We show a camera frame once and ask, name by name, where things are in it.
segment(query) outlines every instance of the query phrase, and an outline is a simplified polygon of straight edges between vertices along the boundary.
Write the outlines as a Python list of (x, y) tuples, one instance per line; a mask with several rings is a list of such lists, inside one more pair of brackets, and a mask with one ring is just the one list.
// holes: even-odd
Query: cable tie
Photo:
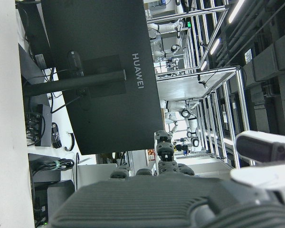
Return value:
[(52, 170), (57, 170), (60, 167), (60, 161), (54, 161), (56, 164), (56, 167), (53, 168)]

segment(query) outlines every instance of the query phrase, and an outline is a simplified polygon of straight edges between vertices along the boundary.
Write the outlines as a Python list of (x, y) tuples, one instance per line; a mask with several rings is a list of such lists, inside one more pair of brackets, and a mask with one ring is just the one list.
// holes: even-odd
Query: sticker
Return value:
[(46, 69), (47, 65), (43, 58), (43, 54), (35, 55), (35, 59), (37, 61), (37, 65), (40, 69)]
[(223, 112), (223, 119), (224, 119), (224, 123), (228, 123), (226, 112)]

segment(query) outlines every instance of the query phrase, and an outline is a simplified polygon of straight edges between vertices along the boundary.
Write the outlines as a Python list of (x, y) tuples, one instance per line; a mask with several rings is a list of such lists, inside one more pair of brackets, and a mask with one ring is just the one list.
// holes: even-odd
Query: ribbed cover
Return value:
[(52, 219), (52, 228), (189, 227), (194, 204), (219, 179), (181, 173), (135, 176), (82, 187)]
[(202, 228), (285, 228), (285, 207), (276, 204), (234, 207)]

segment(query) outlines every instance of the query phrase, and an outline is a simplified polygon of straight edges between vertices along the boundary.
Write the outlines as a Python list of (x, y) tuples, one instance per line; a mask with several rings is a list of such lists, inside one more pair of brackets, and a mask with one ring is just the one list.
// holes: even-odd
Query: black monitor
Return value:
[[(126, 73), (126, 80), (84, 88), (85, 96), (67, 106), (81, 153), (153, 148), (153, 133), (163, 122), (143, 0), (43, 0), (41, 5), (57, 71), (74, 67), (72, 52), (82, 64), (83, 75), (62, 71), (60, 81)], [(63, 91), (65, 103), (78, 93)]]

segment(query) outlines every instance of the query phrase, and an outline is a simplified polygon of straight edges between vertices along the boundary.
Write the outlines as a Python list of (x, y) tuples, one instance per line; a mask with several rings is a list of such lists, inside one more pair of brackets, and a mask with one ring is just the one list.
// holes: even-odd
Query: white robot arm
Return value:
[(160, 99), (160, 104), (161, 108), (167, 109), (167, 112), (165, 113), (165, 118), (174, 121), (175, 127), (171, 130), (171, 133), (177, 131), (178, 123), (176, 119), (171, 119), (172, 115), (169, 112), (180, 112), (181, 116), (185, 118), (187, 126), (187, 137), (191, 139), (193, 147), (199, 147), (200, 141), (197, 137), (197, 130), (198, 130), (197, 117), (186, 109), (184, 103), (176, 101), (165, 101), (163, 99)]
[[(181, 5), (180, 0), (175, 0), (175, 13), (183, 13), (183, 7)], [(177, 52), (181, 48), (181, 28), (183, 27), (183, 23), (180, 19), (176, 22), (167, 23), (167, 24), (148, 24), (149, 30), (149, 37), (151, 39), (156, 38), (157, 33), (164, 33), (164, 32), (174, 32), (176, 31), (176, 40), (175, 44), (171, 46), (171, 52), (161, 52), (155, 51), (154, 52), (154, 60), (157, 60), (161, 57), (172, 57), (175, 52)]]

